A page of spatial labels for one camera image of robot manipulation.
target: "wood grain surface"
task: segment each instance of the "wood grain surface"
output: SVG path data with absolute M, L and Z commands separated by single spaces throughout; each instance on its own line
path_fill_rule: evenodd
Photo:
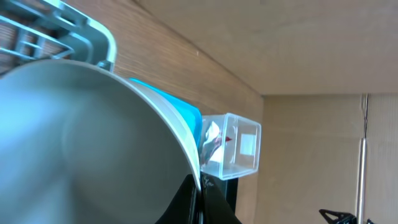
M 118 43 L 116 74 L 154 85 L 203 114 L 232 112 L 261 122 L 260 94 L 132 0 L 70 0 L 68 4 L 113 33 Z M 0 60 L 5 64 L 6 58 Z M 236 214 L 243 223 L 254 220 L 256 180 L 252 175 L 239 181 Z
M 371 95 L 365 213 L 375 223 L 398 220 L 398 95 Z
M 398 91 L 396 0 L 139 2 L 259 93 Z
M 255 223 L 326 223 L 355 213 L 361 96 L 267 96 Z

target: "dish rack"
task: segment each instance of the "dish rack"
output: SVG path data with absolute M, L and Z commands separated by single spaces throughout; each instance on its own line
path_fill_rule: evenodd
M 0 0 L 0 74 L 42 59 L 71 59 L 110 72 L 116 41 L 99 22 L 59 0 Z

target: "cabinet door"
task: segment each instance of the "cabinet door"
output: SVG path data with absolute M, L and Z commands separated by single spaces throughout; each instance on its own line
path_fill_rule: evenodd
M 361 96 L 267 96 L 255 223 L 322 224 L 355 213 Z
M 365 219 L 398 223 L 398 95 L 371 95 Z

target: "clear plastic container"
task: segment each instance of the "clear plastic container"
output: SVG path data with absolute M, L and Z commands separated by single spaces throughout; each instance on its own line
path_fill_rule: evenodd
M 258 171 L 261 125 L 227 113 L 203 116 L 201 171 L 229 180 Z

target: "black clip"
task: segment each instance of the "black clip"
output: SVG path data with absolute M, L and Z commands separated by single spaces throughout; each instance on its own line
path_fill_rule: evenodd
M 347 212 L 333 212 L 325 209 L 319 210 L 322 217 L 328 222 L 328 224 L 358 224 L 356 217 Z M 375 224 L 370 219 L 367 220 L 366 224 Z

